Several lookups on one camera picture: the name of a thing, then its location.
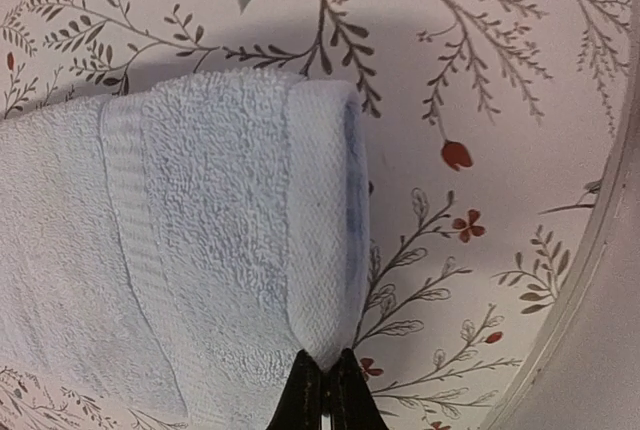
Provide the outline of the light blue towel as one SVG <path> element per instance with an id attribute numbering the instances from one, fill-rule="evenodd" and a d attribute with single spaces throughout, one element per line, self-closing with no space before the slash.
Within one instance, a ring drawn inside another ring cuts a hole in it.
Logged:
<path id="1" fill-rule="evenodd" d="M 1 357 L 203 429 L 329 368 L 368 271 L 352 84 L 238 69 L 1 125 Z"/>

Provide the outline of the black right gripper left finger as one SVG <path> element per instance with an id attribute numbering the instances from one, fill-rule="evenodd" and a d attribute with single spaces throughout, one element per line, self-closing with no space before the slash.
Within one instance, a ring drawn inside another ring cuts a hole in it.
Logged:
<path id="1" fill-rule="evenodd" d="M 296 354 L 268 430 L 320 430 L 324 373 L 305 351 Z"/>

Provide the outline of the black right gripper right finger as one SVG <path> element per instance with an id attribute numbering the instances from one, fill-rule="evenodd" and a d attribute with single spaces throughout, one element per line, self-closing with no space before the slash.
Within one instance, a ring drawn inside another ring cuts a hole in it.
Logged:
<path id="1" fill-rule="evenodd" d="M 327 374 L 328 415 L 332 429 L 387 430 L 354 352 L 347 348 Z"/>

